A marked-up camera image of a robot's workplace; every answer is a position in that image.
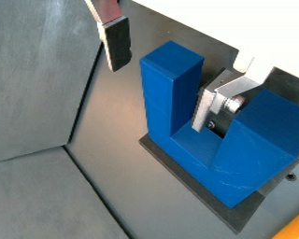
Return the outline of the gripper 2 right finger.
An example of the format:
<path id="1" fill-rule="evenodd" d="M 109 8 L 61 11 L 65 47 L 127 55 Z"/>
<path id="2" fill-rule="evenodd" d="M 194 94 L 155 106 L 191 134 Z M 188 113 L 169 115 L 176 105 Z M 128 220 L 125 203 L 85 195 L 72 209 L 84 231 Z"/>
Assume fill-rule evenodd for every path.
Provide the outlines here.
<path id="1" fill-rule="evenodd" d="M 199 90 L 192 128 L 200 132 L 212 114 L 222 108 L 235 113 L 244 103 L 240 93 L 251 90 L 258 83 L 246 76 L 234 77 L 234 72 L 222 68 Z"/>

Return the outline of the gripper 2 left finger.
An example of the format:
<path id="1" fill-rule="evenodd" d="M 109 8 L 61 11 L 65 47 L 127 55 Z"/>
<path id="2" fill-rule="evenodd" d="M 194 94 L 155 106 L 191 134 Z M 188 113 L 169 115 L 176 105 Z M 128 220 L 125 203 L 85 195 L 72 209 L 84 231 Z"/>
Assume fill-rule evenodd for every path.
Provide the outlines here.
<path id="1" fill-rule="evenodd" d="M 108 67 L 120 70 L 131 61 L 129 20 L 121 14 L 117 0 L 84 0 L 97 23 Z"/>

